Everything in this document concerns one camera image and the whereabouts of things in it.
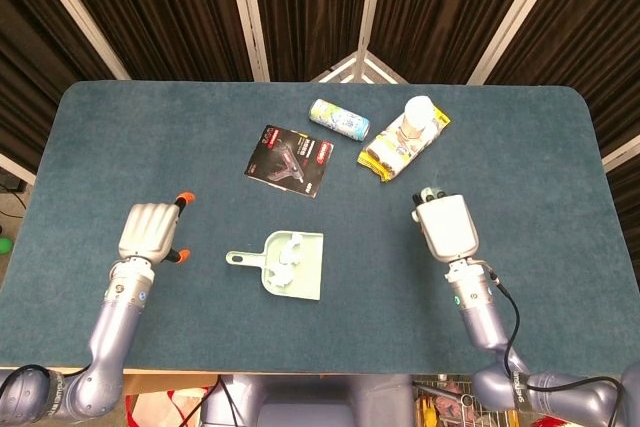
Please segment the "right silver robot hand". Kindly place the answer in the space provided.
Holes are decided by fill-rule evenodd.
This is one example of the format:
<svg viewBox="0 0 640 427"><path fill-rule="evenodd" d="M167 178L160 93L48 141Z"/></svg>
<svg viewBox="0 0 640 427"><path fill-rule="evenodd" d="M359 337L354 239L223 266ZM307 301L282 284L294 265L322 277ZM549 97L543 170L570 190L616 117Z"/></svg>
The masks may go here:
<svg viewBox="0 0 640 427"><path fill-rule="evenodd" d="M412 200L412 218L436 260L449 264L477 252L478 234L462 195L424 188L414 193Z"/></svg>

